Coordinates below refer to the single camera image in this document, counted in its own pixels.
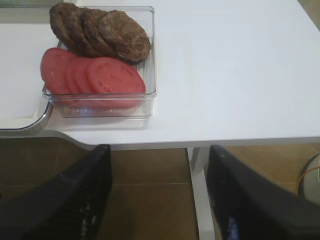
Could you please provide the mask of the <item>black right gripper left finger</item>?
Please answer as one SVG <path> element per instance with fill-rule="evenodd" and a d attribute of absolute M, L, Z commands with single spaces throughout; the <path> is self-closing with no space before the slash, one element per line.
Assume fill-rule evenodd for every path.
<path fill-rule="evenodd" d="M 0 204 L 2 240 L 95 240 L 111 192 L 111 149 L 100 144 L 53 179 Z"/>

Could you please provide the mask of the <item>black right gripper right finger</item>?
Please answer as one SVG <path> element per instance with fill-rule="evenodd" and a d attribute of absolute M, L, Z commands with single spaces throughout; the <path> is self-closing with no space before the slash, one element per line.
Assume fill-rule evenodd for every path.
<path fill-rule="evenodd" d="M 224 240 L 318 240 L 320 206 L 262 177 L 212 145 L 206 185 Z"/>

